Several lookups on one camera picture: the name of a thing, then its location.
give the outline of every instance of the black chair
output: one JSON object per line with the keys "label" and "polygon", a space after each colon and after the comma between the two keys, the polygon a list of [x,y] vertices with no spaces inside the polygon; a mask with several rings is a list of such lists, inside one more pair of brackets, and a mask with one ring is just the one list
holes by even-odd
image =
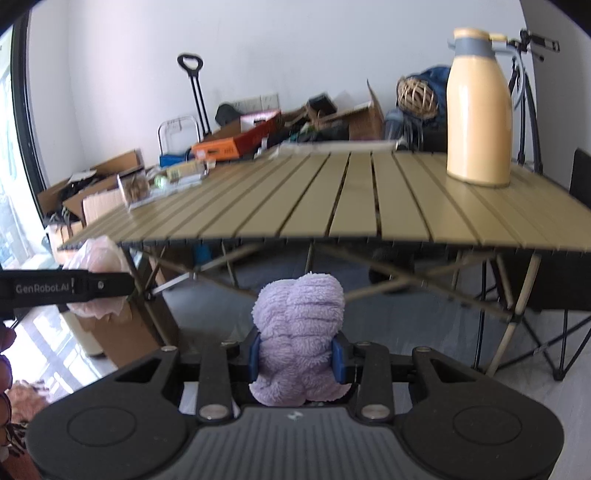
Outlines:
{"label": "black chair", "polygon": [[[591,208],[591,157],[581,149],[577,149],[574,154],[573,173],[569,192],[577,200]],[[529,261],[529,256],[520,255],[519,253],[503,255],[503,262],[514,298],[517,298],[519,295]],[[495,275],[496,284],[501,285],[498,267],[494,263],[492,264],[492,271]],[[498,292],[500,300],[506,303],[502,288],[498,288]],[[542,353],[552,369],[554,379],[561,381],[583,352],[589,339],[591,339],[591,329],[589,329],[583,342],[565,367],[564,362],[568,337],[591,322],[591,316],[588,316],[569,328],[569,310],[591,312],[591,258],[588,256],[570,257],[568,255],[544,257],[538,269],[527,306],[535,312],[541,312],[543,310],[564,310],[563,333],[548,342],[542,342],[527,318],[525,316],[522,317],[521,323],[523,323],[537,347],[508,362],[500,364],[498,369],[510,367]],[[562,342],[562,349],[560,364],[556,367],[547,350],[559,342]]]}

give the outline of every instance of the brown cardboard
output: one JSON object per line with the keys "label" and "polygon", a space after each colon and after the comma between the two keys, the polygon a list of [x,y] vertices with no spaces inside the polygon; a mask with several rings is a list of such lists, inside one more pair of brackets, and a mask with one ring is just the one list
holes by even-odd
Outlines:
{"label": "brown cardboard", "polygon": [[82,222],[74,222],[70,224],[70,228],[66,225],[50,225],[47,227],[47,236],[49,237],[49,244],[53,252],[53,258],[60,265],[65,264],[71,259],[76,251],[73,250],[58,250],[63,243],[68,241],[73,235],[82,231]]}
{"label": "brown cardboard", "polygon": [[86,197],[82,200],[82,211],[86,224],[90,225],[104,214],[123,204],[123,202],[123,195],[121,195],[118,188]]}
{"label": "brown cardboard", "polygon": [[120,316],[107,315],[101,319],[78,317],[87,332],[92,332],[105,355],[118,367],[148,355],[160,348],[134,302],[127,304]]}
{"label": "brown cardboard", "polygon": [[82,208],[82,202],[84,199],[88,197],[88,195],[93,195],[97,192],[103,192],[104,190],[114,188],[117,188],[117,175],[111,175],[110,177],[85,188],[81,192],[76,193],[74,196],[64,201],[64,207],[85,222],[86,219],[84,218],[84,211]]}
{"label": "brown cardboard", "polygon": [[[100,181],[82,190],[81,192],[78,192],[78,194],[67,199],[64,202],[64,205],[73,213],[75,213],[79,218],[83,219],[82,200],[88,195],[116,187],[116,174],[125,170],[129,170],[130,168],[136,167],[137,165],[140,165],[140,162],[135,150],[124,153],[118,157],[111,158],[110,160],[98,165],[94,165],[93,167],[89,168],[89,170],[96,170],[97,173],[102,175],[111,175],[111,177],[104,179],[103,181]],[[56,210],[60,191],[68,185],[68,180],[69,178],[62,180],[61,182],[52,185],[47,190],[43,190],[43,192],[37,195],[37,199],[39,200],[39,204],[41,206],[41,211],[44,215],[48,215],[49,213]]]}
{"label": "brown cardboard", "polygon": [[333,115],[318,117],[316,112],[308,106],[308,115],[316,128],[327,127],[330,123],[343,120],[349,124],[349,140],[382,140],[384,138],[384,114],[375,92],[369,85],[371,101]]}

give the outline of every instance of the beige thermos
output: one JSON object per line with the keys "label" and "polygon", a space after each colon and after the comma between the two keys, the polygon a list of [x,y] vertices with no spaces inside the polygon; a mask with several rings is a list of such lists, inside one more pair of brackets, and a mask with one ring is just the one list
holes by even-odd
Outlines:
{"label": "beige thermos", "polygon": [[[495,53],[513,55],[525,78],[517,50],[507,37],[474,28],[453,31],[456,56],[447,82],[447,173],[469,183],[509,184],[513,107]],[[503,42],[493,48],[492,42]],[[517,102],[523,97],[519,86]]]}

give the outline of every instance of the purple plush toy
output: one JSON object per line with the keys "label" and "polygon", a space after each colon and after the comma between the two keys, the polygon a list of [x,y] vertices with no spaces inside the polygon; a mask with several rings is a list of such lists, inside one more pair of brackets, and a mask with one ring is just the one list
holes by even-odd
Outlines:
{"label": "purple plush toy", "polygon": [[261,290],[252,309],[261,332],[259,376],[252,395],[263,405],[298,407],[349,391],[330,367],[330,343],[343,325],[345,298],[336,278],[307,274]]}

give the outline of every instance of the plastic bag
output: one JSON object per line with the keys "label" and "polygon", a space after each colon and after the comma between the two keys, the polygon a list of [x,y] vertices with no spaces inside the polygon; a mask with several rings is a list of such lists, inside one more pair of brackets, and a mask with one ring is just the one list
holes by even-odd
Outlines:
{"label": "plastic bag", "polygon": [[[129,272],[121,249],[107,236],[87,240],[76,255],[64,265],[64,270],[88,270],[92,273]],[[68,303],[71,312],[80,317],[102,318],[119,315],[126,297],[96,299],[86,303]]]}

